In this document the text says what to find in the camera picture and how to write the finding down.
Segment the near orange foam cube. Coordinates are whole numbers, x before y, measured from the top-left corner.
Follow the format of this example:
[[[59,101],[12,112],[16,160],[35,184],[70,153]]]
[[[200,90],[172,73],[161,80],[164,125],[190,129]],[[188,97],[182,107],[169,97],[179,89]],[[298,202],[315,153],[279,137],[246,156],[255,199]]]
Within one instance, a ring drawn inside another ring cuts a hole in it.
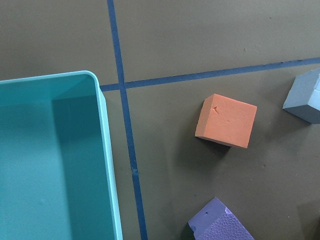
[[[202,105],[195,136],[229,147],[246,149],[257,113],[257,106],[213,94]]]

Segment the light blue cube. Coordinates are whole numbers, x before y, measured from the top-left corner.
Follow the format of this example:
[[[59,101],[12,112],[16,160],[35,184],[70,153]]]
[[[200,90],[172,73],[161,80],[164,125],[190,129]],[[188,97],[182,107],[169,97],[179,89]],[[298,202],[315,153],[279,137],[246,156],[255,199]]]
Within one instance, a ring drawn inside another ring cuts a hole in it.
[[[282,109],[310,124],[320,123],[320,70],[318,68],[295,77]]]

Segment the near purple foam cube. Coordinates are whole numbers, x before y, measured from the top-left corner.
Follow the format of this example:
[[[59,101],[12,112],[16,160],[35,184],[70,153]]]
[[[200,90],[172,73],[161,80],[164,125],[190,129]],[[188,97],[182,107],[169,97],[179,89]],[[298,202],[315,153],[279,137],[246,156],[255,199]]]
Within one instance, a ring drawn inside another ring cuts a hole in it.
[[[253,236],[217,197],[189,221],[196,240],[252,240]]]

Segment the teal plastic bin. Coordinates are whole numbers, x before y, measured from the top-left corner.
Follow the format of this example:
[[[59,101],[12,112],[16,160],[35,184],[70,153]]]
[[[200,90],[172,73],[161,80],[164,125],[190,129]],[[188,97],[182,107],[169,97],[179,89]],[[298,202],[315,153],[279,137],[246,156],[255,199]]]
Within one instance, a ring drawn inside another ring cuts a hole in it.
[[[0,237],[123,237],[106,99],[90,71],[0,83]]]

